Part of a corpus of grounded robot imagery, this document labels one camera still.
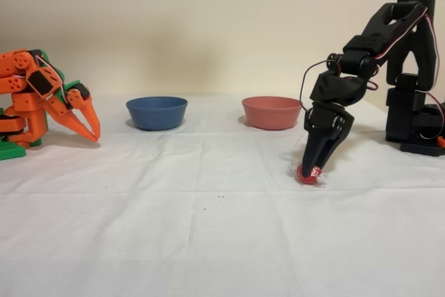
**pink bowl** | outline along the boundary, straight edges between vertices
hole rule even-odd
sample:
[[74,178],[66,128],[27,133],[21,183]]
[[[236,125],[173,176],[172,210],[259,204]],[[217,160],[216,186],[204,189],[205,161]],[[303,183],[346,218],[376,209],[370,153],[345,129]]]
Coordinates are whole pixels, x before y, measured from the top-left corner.
[[248,122],[265,130],[292,128],[301,111],[301,103],[290,97],[248,97],[243,106]]

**wire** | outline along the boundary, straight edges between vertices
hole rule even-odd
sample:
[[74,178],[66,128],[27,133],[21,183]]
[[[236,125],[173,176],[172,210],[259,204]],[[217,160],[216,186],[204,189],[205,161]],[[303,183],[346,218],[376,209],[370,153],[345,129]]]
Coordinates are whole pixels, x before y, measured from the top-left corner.
[[317,65],[323,64],[323,63],[329,63],[329,62],[333,62],[337,64],[337,67],[339,68],[339,72],[340,72],[340,64],[337,61],[334,61],[332,59],[326,59],[324,61],[312,64],[311,66],[309,66],[305,72],[305,74],[303,75],[303,81],[301,83],[301,89],[300,89],[300,103],[301,103],[301,107],[305,110],[305,112],[307,112],[307,109],[305,106],[303,106],[303,102],[301,100],[301,96],[303,94],[303,87],[305,86],[305,79],[306,79],[306,74],[310,71],[310,69],[312,69],[313,67],[316,67]]
[[35,55],[35,59],[37,60],[37,64],[39,63],[38,61],[41,61],[47,67],[49,67],[54,72],[54,74],[56,74],[56,76],[60,79],[60,90],[62,91],[63,100],[65,101],[65,103],[68,103],[67,93],[66,93],[65,87],[63,85],[63,78],[58,73],[57,69],[50,62],[47,62],[45,59],[43,59],[39,55]]
[[422,92],[422,93],[431,92],[431,90],[433,90],[433,88],[436,86],[437,77],[439,76],[439,67],[440,67],[439,48],[437,48],[437,37],[436,37],[436,32],[434,30],[434,24],[432,23],[432,20],[428,14],[425,15],[425,18],[426,21],[428,22],[428,26],[430,27],[431,35],[434,40],[434,50],[436,53],[436,66],[435,66],[434,82],[432,84],[432,87],[429,90],[417,90],[417,92]]
[[401,36],[399,36],[394,42],[392,42],[391,45],[390,45],[384,52],[382,52],[380,55],[377,55],[376,57],[374,57],[374,59],[381,59],[382,57],[385,57],[385,55],[389,52],[389,50],[391,50],[391,48],[392,48],[398,41],[400,41],[406,34],[408,34],[408,33],[411,31],[412,27],[414,27],[414,26],[417,24],[417,22],[418,22],[418,21],[425,15],[425,13],[426,13],[427,10],[428,10],[428,9],[425,8],[425,10],[423,11],[422,15],[421,15],[418,19],[416,19],[416,21],[414,21],[414,22],[411,24],[411,26],[406,30],[406,32],[404,32],[404,33],[403,33]]
[[443,110],[443,108],[442,108],[442,106],[441,106],[439,100],[437,100],[437,99],[434,97],[434,95],[432,95],[432,94],[429,93],[429,92],[426,93],[426,94],[428,94],[428,96],[429,96],[431,99],[434,100],[434,102],[436,103],[437,107],[439,108],[440,114],[442,115],[442,126],[441,126],[441,128],[440,128],[440,130],[439,130],[439,133],[438,133],[436,136],[433,136],[433,137],[425,137],[425,136],[423,136],[422,134],[419,134],[419,135],[420,135],[420,137],[422,137],[423,139],[434,139],[434,138],[436,138],[436,137],[439,137],[440,134],[442,133],[442,130],[444,130],[444,126],[445,126],[445,113],[444,113],[444,110]]
[[367,86],[366,88],[368,88],[369,90],[378,90],[378,83],[376,81],[370,80],[368,82],[372,83],[374,85],[374,87],[373,86]]

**wall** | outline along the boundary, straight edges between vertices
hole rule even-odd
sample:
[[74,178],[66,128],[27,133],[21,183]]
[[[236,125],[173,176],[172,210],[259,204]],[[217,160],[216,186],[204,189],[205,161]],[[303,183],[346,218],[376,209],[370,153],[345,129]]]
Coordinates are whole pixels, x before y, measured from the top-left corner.
[[[292,94],[306,67],[340,52],[388,1],[1,0],[0,43],[46,50],[95,95]],[[444,22],[438,0],[439,48]],[[321,70],[309,75],[307,94]],[[381,86],[366,99],[384,108]],[[441,100],[444,86],[442,77]]]

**white wire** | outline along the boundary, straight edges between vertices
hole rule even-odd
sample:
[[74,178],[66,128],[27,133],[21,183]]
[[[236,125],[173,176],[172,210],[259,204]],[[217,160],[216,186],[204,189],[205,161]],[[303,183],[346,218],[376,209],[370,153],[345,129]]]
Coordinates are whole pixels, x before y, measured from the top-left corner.
[[432,35],[432,38],[434,40],[434,50],[436,53],[436,66],[435,66],[435,75],[434,75],[434,82],[432,84],[432,87],[429,90],[417,90],[417,92],[421,93],[429,93],[433,88],[436,86],[437,83],[437,77],[439,76],[439,67],[440,67],[440,57],[439,57],[439,49],[437,48],[437,37],[434,30],[434,25],[432,24],[431,18],[427,15],[425,15],[426,21],[428,21],[428,26],[430,27],[430,32]]
[[62,91],[62,96],[63,96],[63,100],[65,101],[65,103],[68,103],[68,99],[66,96],[66,92],[65,92],[65,87],[63,85],[63,79],[62,76],[57,72],[56,69],[54,69],[54,66],[51,65],[50,63],[47,63],[45,59],[43,59],[42,57],[35,55],[35,58],[38,61],[41,61],[42,63],[44,63],[47,67],[49,67],[51,69],[52,72],[54,72],[56,74],[56,76],[60,79],[60,90]]
[[401,36],[399,36],[394,42],[392,42],[391,43],[391,45],[388,47],[388,49],[386,49],[384,52],[382,52],[380,55],[378,55],[378,56],[376,56],[376,57],[374,57],[375,59],[381,59],[382,57],[384,57],[388,52],[389,52],[389,50],[391,50],[391,48],[398,42],[398,41],[400,41],[406,34],[408,34],[410,31],[411,31],[411,29],[412,29],[412,27],[414,27],[416,24],[417,24],[417,22],[425,15],[425,13],[426,13],[426,11],[427,11],[428,9],[427,8],[425,8],[425,10],[423,11],[423,13],[422,13],[422,15],[416,20],[416,21],[414,21],[413,23],[412,23],[412,25],[406,30],[406,32],[404,32]]

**green part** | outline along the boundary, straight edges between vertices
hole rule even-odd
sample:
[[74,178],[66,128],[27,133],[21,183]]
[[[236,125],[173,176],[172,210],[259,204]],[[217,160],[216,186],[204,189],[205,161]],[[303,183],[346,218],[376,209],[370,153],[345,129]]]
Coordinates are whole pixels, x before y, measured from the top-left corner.
[[59,75],[62,77],[62,81],[65,81],[65,75],[63,74],[63,72],[59,70],[57,67],[55,67],[55,69],[57,70],[57,73],[59,73]]
[[46,52],[44,52],[43,50],[39,49],[40,52],[42,53],[42,57],[43,59],[45,59],[48,63],[49,63],[49,58],[48,58],[48,54]]
[[12,142],[0,142],[0,160],[19,158],[21,156],[26,156],[26,150],[23,146]]
[[31,147],[33,147],[33,146],[41,146],[41,144],[42,144],[42,139],[39,138],[35,142],[30,143],[29,146],[31,146]]
[[[76,80],[76,81],[73,81],[72,83],[66,83],[66,84],[64,84],[65,91],[68,91],[72,86],[77,85],[77,84],[80,83],[80,82],[81,82],[80,80]],[[62,98],[62,91],[61,91],[61,90],[58,90],[58,91],[57,91],[56,96],[57,96],[57,98],[58,98],[60,101],[64,102],[64,101],[63,101],[63,98]]]

